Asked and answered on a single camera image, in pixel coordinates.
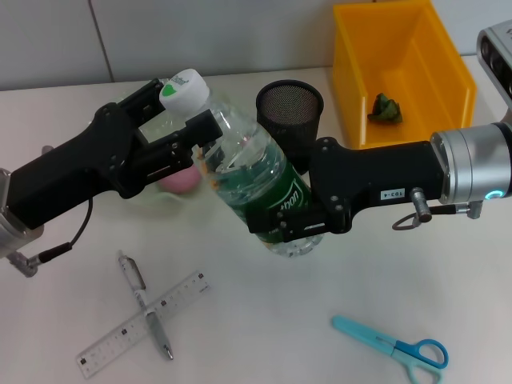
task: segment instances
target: silver pen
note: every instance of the silver pen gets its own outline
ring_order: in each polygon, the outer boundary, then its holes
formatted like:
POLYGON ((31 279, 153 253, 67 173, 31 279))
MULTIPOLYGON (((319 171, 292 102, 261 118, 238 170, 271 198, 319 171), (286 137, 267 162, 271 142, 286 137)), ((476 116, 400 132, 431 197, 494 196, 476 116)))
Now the silver pen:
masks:
POLYGON ((166 332, 164 331, 157 314, 154 312, 154 310, 151 311, 147 309, 146 284, 142 279, 141 273, 137 268, 135 260, 124 255, 121 250, 119 251, 118 260, 122 272, 126 276, 126 279, 128 280, 128 283, 134 292, 139 306, 141 307, 142 311, 146 313, 146 322, 150 328, 150 334, 154 344, 164 358, 174 360, 169 339, 166 336, 166 332))

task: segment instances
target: white table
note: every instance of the white table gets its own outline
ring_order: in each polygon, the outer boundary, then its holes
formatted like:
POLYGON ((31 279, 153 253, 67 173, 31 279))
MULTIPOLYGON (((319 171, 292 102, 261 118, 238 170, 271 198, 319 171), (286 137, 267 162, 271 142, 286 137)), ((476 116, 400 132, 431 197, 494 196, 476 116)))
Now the white table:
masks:
MULTIPOLYGON (((505 104, 474 58, 480 93, 475 124, 498 121, 505 104)), ((341 140, 330 69, 208 78, 255 113, 257 92, 281 78, 315 86, 326 103, 320 135, 341 140)), ((144 82, 0 93, 0 166, 14 170, 43 145, 81 132, 93 113, 144 82)), ((286 259, 267 251, 214 193, 194 202, 134 206, 106 193, 73 251, 24 278, 0 262, 0 382, 82 383, 75 355, 138 308, 116 251, 134 257, 156 298, 197 268, 213 290, 166 324, 175 360, 149 339, 93 383, 407 383, 399 364, 334 331, 344 314, 407 342, 436 338, 450 352, 447 383, 510 381, 512 199, 484 204, 482 217, 435 218, 409 232, 391 224, 412 205, 365 210, 344 235, 286 259)), ((86 205, 46 225, 32 255, 69 241, 86 205)))

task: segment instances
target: white bottle cap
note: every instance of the white bottle cap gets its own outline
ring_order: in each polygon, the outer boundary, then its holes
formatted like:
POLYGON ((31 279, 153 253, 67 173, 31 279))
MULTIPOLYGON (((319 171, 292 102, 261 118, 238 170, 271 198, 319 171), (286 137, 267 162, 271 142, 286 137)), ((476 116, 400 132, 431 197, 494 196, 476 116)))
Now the white bottle cap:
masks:
POLYGON ((193 117, 205 105, 210 88, 196 70, 183 70, 160 91, 160 103, 182 118, 193 117))

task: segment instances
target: pink object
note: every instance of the pink object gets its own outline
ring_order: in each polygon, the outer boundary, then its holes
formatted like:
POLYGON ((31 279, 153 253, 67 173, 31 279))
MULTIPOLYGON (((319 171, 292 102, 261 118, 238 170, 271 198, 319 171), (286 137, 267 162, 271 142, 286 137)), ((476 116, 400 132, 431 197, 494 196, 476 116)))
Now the pink object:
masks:
POLYGON ((180 170, 176 174, 158 180, 158 185, 164 191, 172 194, 185 194, 198 186, 201 182, 201 174, 196 166, 180 170))

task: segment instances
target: scissors handle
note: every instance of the scissors handle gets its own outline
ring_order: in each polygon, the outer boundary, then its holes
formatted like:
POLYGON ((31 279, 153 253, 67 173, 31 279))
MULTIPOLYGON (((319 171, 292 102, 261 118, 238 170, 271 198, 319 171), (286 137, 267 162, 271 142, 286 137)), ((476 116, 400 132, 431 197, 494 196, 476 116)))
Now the scissors handle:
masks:
POLYGON ((416 376, 414 376, 414 370, 416 368, 421 368, 427 372, 430 372, 437 379, 435 384, 442 384, 442 371, 435 366, 422 362, 414 356, 411 356, 405 352, 401 352, 400 350, 394 350, 391 357, 394 358, 397 362, 403 364, 405 368, 407 368, 407 374, 409 375, 409 380, 412 384, 420 384, 420 382, 416 379, 416 376))
POLYGON ((397 350, 400 350, 402 352, 405 352, 406 354, 413 356, 414 358, 417 358, 421 360, 422 362, 426 362, 427 364, 430 364, 431 366, 434 366, 440 370, 443 368, 446 368, 449 361, 448 351, 444 347, 443 344, 438 342, 437 340, 433 340, 431 338, 421 340, 420 342, 417 342, 416 344, 407 344, 406 342, 401 342, 400 340, 397 340, 397 343, 394 346, 397 350), (440 349, 443 356, 443 362, 435 362, 434 360, 431 360, 429 358, 426 358, 420 353, 420 348, 422 346, 436 346, 440 349))

